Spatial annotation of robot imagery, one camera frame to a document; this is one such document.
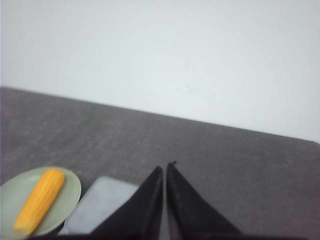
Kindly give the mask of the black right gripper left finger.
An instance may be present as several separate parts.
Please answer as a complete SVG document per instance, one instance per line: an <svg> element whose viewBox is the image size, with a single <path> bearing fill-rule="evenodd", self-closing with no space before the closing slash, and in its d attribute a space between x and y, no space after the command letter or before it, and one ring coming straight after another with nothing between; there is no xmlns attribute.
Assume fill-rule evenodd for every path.
<svg viewBox="0 0 320 240"><path fill-rule="evenodd" d="M91 232L93 237L158 237L163 211L163 169L157 166L132 197Z"/></svg>

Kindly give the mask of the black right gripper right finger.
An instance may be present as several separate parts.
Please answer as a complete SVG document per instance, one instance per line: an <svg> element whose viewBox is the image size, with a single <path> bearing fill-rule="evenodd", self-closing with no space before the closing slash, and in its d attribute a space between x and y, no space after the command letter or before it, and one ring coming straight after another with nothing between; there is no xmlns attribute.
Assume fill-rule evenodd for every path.
<svg viewBox="0 0 320 240"><path fill-rule="evenodd" d="M242 232L206 202L173 163L166 169L166 195L185 237L240 236Z"/></svg>

